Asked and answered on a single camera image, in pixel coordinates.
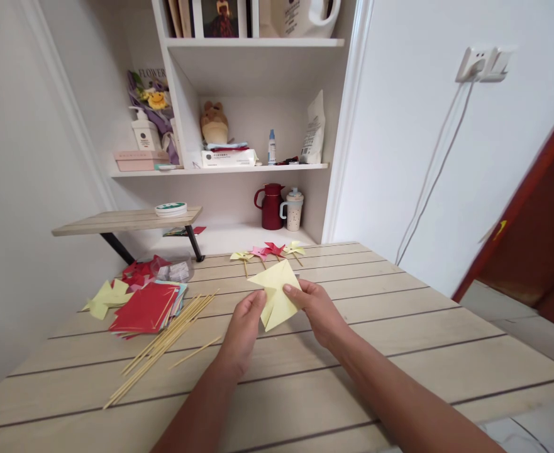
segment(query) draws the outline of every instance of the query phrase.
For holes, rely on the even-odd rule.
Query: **hand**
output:
[[[321,285],[302,279],[299,284],[302,291],[288,284],[283,286],[283,291],[298,308],[306,312],[319,344],[330,349],[333,338],[347,332],[350,327]]]
[[[249,294],[237,304],[228,325],[217,361],[231,367],[237,380],[250,367],[253,345],[258,337],[258,322],[266,305],[266,292],[261,289]]]

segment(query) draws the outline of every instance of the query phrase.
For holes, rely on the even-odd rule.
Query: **picture frame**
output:
[[[196,38],[247,38],[246,0],[192,0]]]

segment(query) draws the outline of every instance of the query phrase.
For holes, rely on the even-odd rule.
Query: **pink box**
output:
[[[155,164],[170,164],[165,151],[115,151],[119,171],[155,170]]]

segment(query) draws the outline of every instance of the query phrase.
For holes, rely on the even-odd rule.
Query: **water bottle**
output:
[[[287,201],[281,203],[280,217],[287,218],[287,229],[289,231],[298,231],[300,229],[300,221],[302,220],[302,205],[304,204],[304,195],[297,190],[297,187],[292,187],[290,193],[287,194]],[[283,207],[287,206],[287,217],[283,215]]]

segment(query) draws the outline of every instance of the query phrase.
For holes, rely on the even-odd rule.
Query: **photo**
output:
[[[237,1],[238,0],[201,0],[204,37],[239,37]]]

